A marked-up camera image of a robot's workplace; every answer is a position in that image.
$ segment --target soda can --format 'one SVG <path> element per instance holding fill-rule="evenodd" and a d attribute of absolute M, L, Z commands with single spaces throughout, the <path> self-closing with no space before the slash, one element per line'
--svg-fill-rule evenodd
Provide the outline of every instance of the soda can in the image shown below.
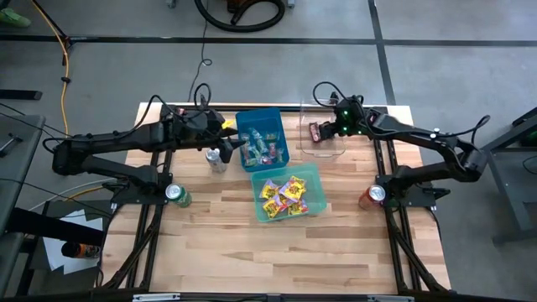
<path fill-rule="evenodd" d="M 358 205 L 364 210 L 378 209 L 386 198 L 386 191 L 380 185 L 372 185 L 363 192 Z"/>
<path fill-rule="evenodd" d="M 222 159 L 220 158 L 220 150 L 219 149 L 209 149 L 207 150 L 206 154 L 207 162 L 209 162 L 209 165 L 211 166 L 211 169 L 217 173 L 222 173 L 227 169 L 227 164 L 222 162 Z"/>
<path fill-rule="evenodd" d="M 175 203 L 180 207 L 190 206 L 192 203 L 192 195 L 185 190 L 184 187 L 176 184 L 171 184 L 166 187 L 166 199 L 169 202 Z"/>

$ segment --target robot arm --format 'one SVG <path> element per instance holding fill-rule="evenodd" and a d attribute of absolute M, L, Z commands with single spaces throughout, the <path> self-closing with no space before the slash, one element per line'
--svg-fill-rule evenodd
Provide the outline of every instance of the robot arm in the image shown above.
<path fill-rule="evenodd" d="M 429 164 L 419 168 L 399 166 L 393 174 L 382 177 L 380 185 L 389 194 L 404 195 L 412 185 L 432 180 L 454 179 L 461 182 L 479 180 L 487 165 L 486 155 L 473 143 L 457 137 L 460 133 L 441 133 L 436 128 L 433 131 L 416 128 L 398 121 L 395 117 L 362 106 L 362 96 L 344 98 L 334 107 L 335 122 L 324 122 L 316 129 L 312 127 L 312 138 L 320 142 L 339 136 L 367 135 L 370 139 L 399 140 L 412 143 L 423 148 L 438 152 L 444 162 Z M 484 125 L 489 116 L 470 131 L 476 131 Z"/>
<path fill-rule="evenodd" d="M 159 173 L 150 165 L 133 167 L 94 154 L 139 149 L 145 152 L 164 152 L 197 148 L 218 148 L 224 163 L 233 149 L 243 141 L 227 138 L 237 134 L 235 129 L 222 129 L 224 118 L 213 110 L 170 113 L 160 122 L 152 122 L 127 132 L 75 135 L 65 138 L 54 148 L 52 169 L 61 175 L 84 172 L 118 178 L 123 188 L 132 187 L 140 195 L 159 195 L 171 183 L 171 174 Z"/>

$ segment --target snack package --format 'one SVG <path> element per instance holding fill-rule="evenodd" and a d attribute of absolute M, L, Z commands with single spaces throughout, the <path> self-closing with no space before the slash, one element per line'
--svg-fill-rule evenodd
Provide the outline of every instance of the snack package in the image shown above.
<path fill-rule="evenodd" d="M 302 185 L 305 188 L 305 180 L 301 180 L 300 178 L 294 175 L 291 176 L 291 180 L 298 182 L 300 185 Z"/>
<path fill-rule="evenodd" d="M 307 213 L 310 209 L 308 208 L 308 205 L 306 205 L 304 198 L 300 200 L 300 210 L 302 213 Z"/>
<path fill-rule="evenodd" d="M 250 151 L 248 151 L 249 148 L 250 148 L 250 141 L 246 141 L 246 143 L 241 146 L 242 155 L 244 155 L 245 161 L 250 159 Z"/>
<path fill-rule="evenodd" d="M 272 159 L 268 156 L 262 156 L 261 157 L 261 163 L 262 164 L 272 164 Z"/>
<path fill-rule="evenodd" d="M 274 132 L 274 133 L 266 133 L 265 134 L 265 140 L 266 141 L 277 141 L 279 139 L 279 133 L 277 132 Z"/>
<path fill-rule="evenodd" d="M 255 167 L 259 165 L 259 159 L 246 159 L 244 165 L 247 167 Z"/>
<path fill-rule="evenodd" d="M 279 148 L 277 151 L 277 155 L 278 155 L 278 162 L 283 162 L 284 161 L 284 150 L 282 148 Z"/>
<path fill-rule="evenodd" d="M 287 198 L 285 198 L 285 196 L 280 195 L 279 196 L 279 201 L 282 203 L 282 206 L 279 208 L 279 211 L 285 211 L 285 209 L 287 209 L 289 207 L 289 204 L 290 204 L 289 200 Z"/>
<path fill-rule="evenodd" d="M 261 134 L 259 134 L 258 130 L 254 128 L 249 128 L 248 130 L 252 134 L 255 143 L 258 145 L 259 152 L 261 152 L 262 154 L 267 154 L 269 152 L 269 149 L 267 148 L 267 145 L 263 141 L 263 138 L 261 137 Z"/>
<path fill-rule="evenodd" d="M 276 200 L 271 199 L 263 204 L 263 210 L 267 212 L 268 217 L 275 218 L 279 212 L 279 206 L 276 204 Z"/>
<path fill-rule="evenodd" d="M 267 180 L 265 182 L 265 185 L 261 189 L 259 197 L 262 197 L 264 199 L 271 199 L 278 194 L 278 189 L 279 187 L 275 185 L 272 180 Z"/>
<path fill-rule="evenodd" d="M 248 131 L 252 134 L 253 139 L 261 139 L 261 134 L 254 128 L 249 128 Z"/>
<path fill-rule="evenodd" d="M 250 140 L 250 134 L 242 133 L 241 134 L 241 140 L 246 141 L 246 142 L 249 141 Z"/>
<path fill-rule="evenodd" d="M 253 153 L 253 156 L 256 159 L 261 159 L 261 153 L 259 152 L 257 148 L 255 148 L 255 146 L 248 147 L 248 150 Z"/>
<path fill-rule="evenodd" d="M 298 202 L 303 192 L 305 192 L 305 187 L 295 180 L 288 181 L 279 190 L 281 195 L 293 202 Z"/>
<path fill-rule="evenodd" d="M 287 209 L 288 209 L 287 213 L 289 215 L 302 214 L 302 210 L 300 209 L 300 203 L 298 202 L 295 202 L 294 204 L 289 205 Z"/>
<path fill-rule="evenodd" d="M 279 200 L 279 195 L 276 194 L 263 204 L 263 209 L 267 212 L 268 217 L 275 218 L 282 211 L 283 206 L 284 204 Z"/>
<path fill-rule="evenodd" d="M 271 159 L 276 158 L 276 143 L 269 143 L 268 144 L 268 154 L 270 155 Z"/>

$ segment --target clear plastic bin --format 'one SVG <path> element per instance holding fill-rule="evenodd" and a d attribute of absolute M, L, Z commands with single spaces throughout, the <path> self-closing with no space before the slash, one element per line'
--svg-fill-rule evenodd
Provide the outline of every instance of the clear plastic bin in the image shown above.
<path fill-rule="evenodd" d="M 334 112 L 321 107 L 314 100 L 300 102 L 300 149 L 313 159 L 334 159 L 345 152 L 345 141 L 336 135 L 333 139 L 314 143 L 310 134 L 310 123 L 335 122 Z"/>

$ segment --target gray floor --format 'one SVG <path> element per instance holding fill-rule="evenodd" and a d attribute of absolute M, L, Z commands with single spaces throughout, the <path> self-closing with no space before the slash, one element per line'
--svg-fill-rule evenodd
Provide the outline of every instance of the gray floor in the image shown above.
<path fill-rule="evenodd" d="M 203 19 L 192 1 L 175 10 L 163 1 L 44 1 L 68 34 L 201 37 Z M 385 39 L 537 39 L 537 4 L 531 0 L 378 0 Z M 50 34 L 27 2 L 13 3 L 34 21 L 31 28 L 0 28 L 0 33 Z M 211 11 L 228 19 L 222 1 Z M 245 22 L 269 16 L 259 4 Z M 372 39 L 367 0 L 297 0 L 279 25 L 257 34 L 228 34 L 211 26 L 208 37 Z M 61 52 L 56 43 L 2 42 L 0 88 L 35 89 L 39 102 L 4 103 L 27 114 L 43 114 L 62 128 Z M 200 58 L 199 44 L 78 44 L 71 55 L 65 109 L 71 133 L 108 132 L 133 125 L 140 102 L 160 94 L 184 101 Z M 387 47 L 398 105 L 410 105 L 414 123 L 455 132 L 473 126 L 484 114 L 491 122 L 477 135 L 483 145 L 508 129 L 513 119 L 535 106 L 536 48 Z M 347 94 L 363 94 L 368 104 L 386 104 L 374 46 L 299 44 L 208 44 L 199 82 L 208 82 L 214 102 L 299 102 L 310 98 L 318 81 L 337 83 Z M 110 154 L 121 161 L 125 154 Z M 439 159 L 422 151 L 426 164 Z M 40 149 L 27 181 L 60 191 L 96 176 L 60 177 Z M 441 181 L 452 190 L 439 202 L 446 264 L 453 289 L 515 299 L 537 299 L 536 241 L 494 247 L 491 236 L 513 228 L 489 171 L 476 184 Z M 47 198 L 24 189 L 18 206 Z M 50 286 L 45 292 L 54 292 Z"/>

